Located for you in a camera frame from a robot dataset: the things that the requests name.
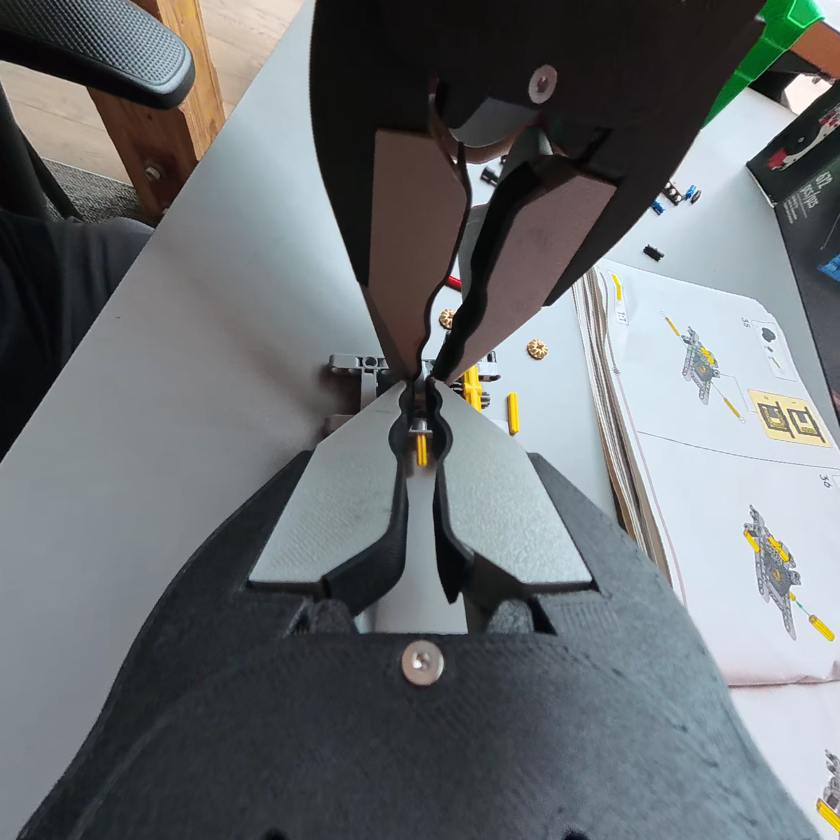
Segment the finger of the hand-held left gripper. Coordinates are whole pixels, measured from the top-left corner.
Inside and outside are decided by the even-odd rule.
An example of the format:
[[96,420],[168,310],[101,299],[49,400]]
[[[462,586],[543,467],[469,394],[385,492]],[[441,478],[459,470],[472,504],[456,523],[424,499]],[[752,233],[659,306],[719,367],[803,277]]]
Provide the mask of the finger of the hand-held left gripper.
[[434,378],[453,382],[538,313],[615,191],[559,154],[539,154],[501,180]]
[[364,300],[393,376],[410,382],[469,213],[465,172],[428,134],[379,129],[371,210]]

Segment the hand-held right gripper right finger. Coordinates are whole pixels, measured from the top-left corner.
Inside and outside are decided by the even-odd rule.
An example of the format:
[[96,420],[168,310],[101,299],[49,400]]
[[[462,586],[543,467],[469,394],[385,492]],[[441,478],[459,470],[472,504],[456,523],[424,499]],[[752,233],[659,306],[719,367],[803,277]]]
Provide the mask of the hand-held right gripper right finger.
[[594,590],[529,454],[442,382],[427,383],[436,461],[437,573],[450,603],[485,613],[509,600]]

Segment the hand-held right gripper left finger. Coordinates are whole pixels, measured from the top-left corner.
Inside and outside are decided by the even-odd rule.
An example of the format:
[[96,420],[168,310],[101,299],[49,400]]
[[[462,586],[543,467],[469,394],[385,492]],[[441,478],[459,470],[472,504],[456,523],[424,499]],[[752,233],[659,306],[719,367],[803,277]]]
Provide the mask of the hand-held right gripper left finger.
[[339,601],[352,615],[395,587],[406,565],[412,412],[412,387],[399,382],[321,441],[249,586]]

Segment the grey lego frame assembly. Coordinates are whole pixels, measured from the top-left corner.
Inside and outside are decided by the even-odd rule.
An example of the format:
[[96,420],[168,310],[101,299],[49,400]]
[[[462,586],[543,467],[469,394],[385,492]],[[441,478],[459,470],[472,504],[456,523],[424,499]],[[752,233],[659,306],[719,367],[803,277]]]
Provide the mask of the grey lego frame assembly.
[[[389,364],[381,356],[334,353],[329,357],[328,369],[334,376],[353,380],[359,386],[359,394],[353,399],[347,413],[334,413],[326,417],[322,427],[324,436],[336,432],[396,383]],[[482,388],[479,408],[485,410],[490,405],[487,385],[501,379],[496,352],[489,352],[473,369],[476,383]]]

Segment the pile of loose lego pieces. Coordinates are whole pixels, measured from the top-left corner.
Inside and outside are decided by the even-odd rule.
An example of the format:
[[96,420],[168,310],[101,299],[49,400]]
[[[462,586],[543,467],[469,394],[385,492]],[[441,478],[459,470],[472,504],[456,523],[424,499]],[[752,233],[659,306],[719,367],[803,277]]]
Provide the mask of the pile of loose lego pieces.
[[667,182],[658,197],[651,203],[651,210],[662,216],[666,212],[666,205],[678,207],[681,204],[694,205],[701,197],[701,190],[697,185],[690,185],[684,192],[678,189],[677,185]]

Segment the lego instruction booklet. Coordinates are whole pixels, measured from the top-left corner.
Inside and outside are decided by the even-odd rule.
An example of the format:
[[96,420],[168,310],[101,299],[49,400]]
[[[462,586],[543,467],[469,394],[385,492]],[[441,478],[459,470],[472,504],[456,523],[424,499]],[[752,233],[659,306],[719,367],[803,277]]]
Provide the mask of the lego instruction booklet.
[[838,838],[838,444],[781,325],[609,259],[573,297],[626,527],[817,837]]

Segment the black lego set box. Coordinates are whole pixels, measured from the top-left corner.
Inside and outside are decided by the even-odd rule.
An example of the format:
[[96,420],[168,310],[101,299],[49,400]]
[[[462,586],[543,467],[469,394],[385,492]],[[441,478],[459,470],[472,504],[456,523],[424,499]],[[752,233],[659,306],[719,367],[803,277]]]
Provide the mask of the black lego set box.
[[768,142],[747,168],[773,207],[838,415],[838,80]]

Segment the green plastic bin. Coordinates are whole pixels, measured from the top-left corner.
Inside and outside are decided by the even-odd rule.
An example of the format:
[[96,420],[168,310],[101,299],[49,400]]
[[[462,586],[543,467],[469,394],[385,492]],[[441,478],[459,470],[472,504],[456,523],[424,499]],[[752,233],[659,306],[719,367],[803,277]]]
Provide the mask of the green plastic bin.
[[757,18],[763,24],[762,33],[718,93],[704,126],[769,69],[809,28],[822,21],[824,14],[814,1],[767,1]]

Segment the person's dark clothing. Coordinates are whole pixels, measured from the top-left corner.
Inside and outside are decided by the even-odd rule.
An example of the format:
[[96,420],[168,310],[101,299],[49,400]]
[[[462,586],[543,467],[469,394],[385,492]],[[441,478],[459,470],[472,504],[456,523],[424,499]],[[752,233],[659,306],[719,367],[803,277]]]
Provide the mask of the person's dark clothing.
[[1,92],[1,456],[5,457],[153,228],[54,218]]

